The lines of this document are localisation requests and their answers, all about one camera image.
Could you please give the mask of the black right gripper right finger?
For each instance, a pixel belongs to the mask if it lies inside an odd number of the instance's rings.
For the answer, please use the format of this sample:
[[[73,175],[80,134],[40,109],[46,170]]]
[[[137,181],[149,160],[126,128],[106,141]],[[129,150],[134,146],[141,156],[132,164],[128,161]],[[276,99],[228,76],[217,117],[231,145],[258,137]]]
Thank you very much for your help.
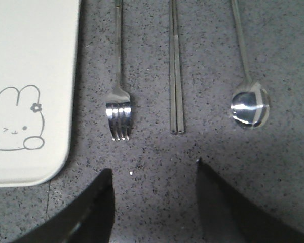
[[[304,233],[260,209],[201,159],[196,197],[205,242],[304,242]]]

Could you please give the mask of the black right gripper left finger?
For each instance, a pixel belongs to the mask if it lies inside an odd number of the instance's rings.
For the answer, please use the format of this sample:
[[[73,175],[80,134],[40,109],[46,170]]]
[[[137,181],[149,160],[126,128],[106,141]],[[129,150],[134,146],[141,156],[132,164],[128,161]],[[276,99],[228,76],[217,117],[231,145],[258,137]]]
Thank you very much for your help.
[[[109,242],[114,221],[115,194],[108,168],[65,209],[14,242]]]

